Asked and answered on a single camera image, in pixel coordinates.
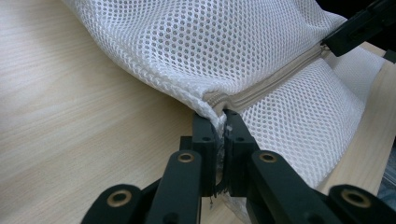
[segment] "light wood desk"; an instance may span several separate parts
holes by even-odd
[[[60,1],[0,2],[0,223],[79,223],[105,189],[163,174],[192,111],[124,72]],[[396,134],[395,70],[320,187],[376,192]],[[240,223],[221,200],[203,223]]]

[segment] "mesh laundry bag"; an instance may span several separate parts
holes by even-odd
[[[314,0],[64,1],[115,63],[219,132],[222,109],[236,110],[313,188],[356,132],[383,63],[321,48],[345,19]],[[227,201],[248,221],[243,202]]]

